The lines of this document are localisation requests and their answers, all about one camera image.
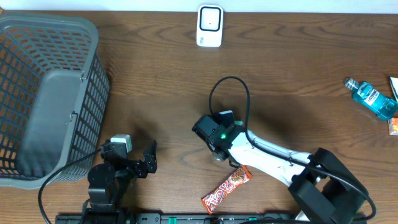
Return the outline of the red brown snack bar wrapper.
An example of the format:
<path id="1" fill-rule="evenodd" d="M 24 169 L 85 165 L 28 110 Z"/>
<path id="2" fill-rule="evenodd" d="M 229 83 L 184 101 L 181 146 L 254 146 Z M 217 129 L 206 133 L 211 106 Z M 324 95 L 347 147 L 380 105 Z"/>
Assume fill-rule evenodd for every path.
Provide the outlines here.
<path id="1" fill-rule="evenodd" d="M 251 179 L 252 174 L 246 166 L 236 169 L 224 182 L 201 199 L 208 214 L 212 215 L 225 197 Z"/>

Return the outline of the blue mouthwash bottle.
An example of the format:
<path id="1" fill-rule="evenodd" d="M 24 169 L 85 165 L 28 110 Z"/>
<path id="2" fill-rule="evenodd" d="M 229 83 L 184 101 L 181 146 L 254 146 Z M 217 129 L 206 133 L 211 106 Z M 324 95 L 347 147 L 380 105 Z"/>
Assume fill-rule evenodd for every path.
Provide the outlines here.
<path id="1" fill-rule="evenodd" d="M 347 78 L 345 87 L 351 91 L 354 101 L 371 110 L 383 121 L 391 119 L 397 111 L 396 100 L 383 95 L 368 82 L 360 83 L 352 78 Z"/>

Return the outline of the small orange snack packet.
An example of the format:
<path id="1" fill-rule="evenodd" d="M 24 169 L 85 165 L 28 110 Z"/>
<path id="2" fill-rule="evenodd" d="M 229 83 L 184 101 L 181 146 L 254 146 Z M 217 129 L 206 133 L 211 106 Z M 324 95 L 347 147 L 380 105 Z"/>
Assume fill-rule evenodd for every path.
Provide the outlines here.
<path id="1" fill-rule="evenodd" d="M 398 135 L 398 118 L 391 118 L 388 120 L 389 134 L 391 136 Z"/>

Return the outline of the yellow chips bag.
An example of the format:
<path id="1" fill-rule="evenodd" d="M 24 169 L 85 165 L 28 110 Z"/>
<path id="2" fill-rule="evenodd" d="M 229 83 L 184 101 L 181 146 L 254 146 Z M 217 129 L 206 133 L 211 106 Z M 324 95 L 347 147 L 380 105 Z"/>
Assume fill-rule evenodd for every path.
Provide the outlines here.
<path id="1" fill-rule="evenodd" d="M 389 81 L 391 84 L 392 92 L 396 101 L 398 101 L 398 78 L 389 77 Z"/>

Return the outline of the teal tissue pack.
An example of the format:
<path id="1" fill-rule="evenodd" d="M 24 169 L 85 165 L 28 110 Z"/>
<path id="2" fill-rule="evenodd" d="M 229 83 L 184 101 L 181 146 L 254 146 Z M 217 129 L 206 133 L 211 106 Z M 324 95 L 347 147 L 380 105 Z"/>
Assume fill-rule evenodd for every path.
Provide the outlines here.
<path id="1" fill-rule="evenodd" d="M 235 123 L 236 125 L 244 126 L 243 121 L 234 121 L 234 123 Z"/>

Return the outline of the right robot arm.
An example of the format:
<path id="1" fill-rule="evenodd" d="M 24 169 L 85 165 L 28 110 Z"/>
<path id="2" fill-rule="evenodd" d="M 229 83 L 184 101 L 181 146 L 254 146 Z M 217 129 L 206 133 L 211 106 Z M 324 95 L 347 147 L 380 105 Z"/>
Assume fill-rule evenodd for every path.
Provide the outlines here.
<path id="1" fill-rule="evenodd" d="M 330 151 L 297 152 L 257 137 L 231 111 L 202 116 L 192 128 L 213 155 L 231 165 L 250 166 L 288 187 L 301 211 L 292 223 L 353 223 L 369 195 Z"/>

